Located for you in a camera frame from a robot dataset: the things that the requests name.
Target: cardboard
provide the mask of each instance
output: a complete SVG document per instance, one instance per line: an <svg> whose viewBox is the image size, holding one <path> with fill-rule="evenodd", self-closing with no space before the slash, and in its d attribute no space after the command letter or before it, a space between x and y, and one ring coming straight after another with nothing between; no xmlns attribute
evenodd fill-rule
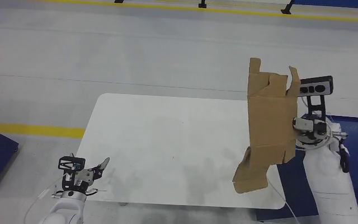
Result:
<svg viewBox="0 0 358 224"><path fill-rule="evenodd" d="M283 164L295 156L296 132L292 121L297 117L300 79L290 68L292 82L286 90L287 76L260 72L261 60L251 58L247 102L250 146L239 164L233 184L237 193L268 186L270 165Z"/></svg>

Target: cardboard flap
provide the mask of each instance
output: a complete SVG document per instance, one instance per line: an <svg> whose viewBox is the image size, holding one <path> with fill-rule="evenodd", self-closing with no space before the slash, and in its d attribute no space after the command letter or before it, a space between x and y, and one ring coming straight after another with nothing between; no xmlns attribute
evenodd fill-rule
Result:
<svg viewBox="0 0 358 224"><path fill-rule="evenodd" d="M250 58L250 65L248 67L249 73L259 73L261 66L261 59L260 58Z"/></svg>
<svg viewBox="0 0 358 224"><path fill-rule="evenodd" d="M266 172L269 169L269 166L257 167L256 169L250 168L250 156L251 148L248 147L244 159L236 169L233 178L235 191L239 194L267 188L268 186Z"/></svg>
<svg viewBox="0 0 358 224"><path fill-rule="evenodd" d="M263 97L284 97L286 96L286 84L288 76L281 76L276 73L271 73L268 79L268 85L259 90L255 96Z"/></svg>
<svg viewBox="0 0 358 224"><path fill-rule="evenodd" d="M270 74L250 73L248 76L247 96L253 96L269 84Z"/></svg>
<svg viewBox="0 0 358 224"><path fill-rule="evenodd" d="M300 92L301 80L298 76L297 69L294 67L291 67L291 66L289 66L289 68L290 68L290 72L291 72L291 76L292 76L292 81L291 81L290 88L287 90L286 96L298 97L299 92Z"/></svg>

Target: flattened cardboard box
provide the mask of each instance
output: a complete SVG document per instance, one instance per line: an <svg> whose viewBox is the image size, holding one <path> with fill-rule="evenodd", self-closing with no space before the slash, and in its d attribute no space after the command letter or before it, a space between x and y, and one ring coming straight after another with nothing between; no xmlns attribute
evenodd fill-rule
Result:
<svg viewBox="0 0 358 224"><path fill-rule="evenodd" d="M286 91L288 76L260 72L261 60L251 58L247 102L250 146L239 164L233 184L237 193L268 186L270 165L282 164L295 156L296 132L292 121L297 117L300 79L290 68L292 82Z"/></svg>

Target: white table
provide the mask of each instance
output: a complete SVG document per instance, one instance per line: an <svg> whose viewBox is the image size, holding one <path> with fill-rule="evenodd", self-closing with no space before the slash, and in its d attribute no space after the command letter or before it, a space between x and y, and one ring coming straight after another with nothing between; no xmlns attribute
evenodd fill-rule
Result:
<svg viewBox="0 0 358 224"><path fill-rule="evenodd" d="M248 138L247 102L101 95L77 152L86 167L110 163L88 200L279 209L272 187L237 194L232 184ZM267 177L284 195L276 166Z"/></svg>

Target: black bracket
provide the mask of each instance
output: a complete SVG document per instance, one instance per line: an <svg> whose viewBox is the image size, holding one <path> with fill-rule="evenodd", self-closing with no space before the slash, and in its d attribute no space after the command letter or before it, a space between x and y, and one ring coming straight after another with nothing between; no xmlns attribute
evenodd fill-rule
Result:
<svg viewBox="0 0 358 224"><path fill-rule="evenodd" d="M282 14L290 15L291 14L290 10L294 3L295 0L291 0L290 3L288 3L286 7L283 10L281 10Z"/></svg>
<svg viewBox="0 0 358 224"><path fill-rule="evenodd" d="M320 111L321 117L319 120L326 121L326 104L324 102L324 95L320 95L321 104L318 105L312 105L311 97L307 96L307 105L308 105L308 117L313 116L313 112Z"/></svg>
<svg viewBox="0 0 358 224"><path fill-rule="evenodd" d="M199 8L206 8L205 0L201 0L201 3L199 3Z"/></svg>

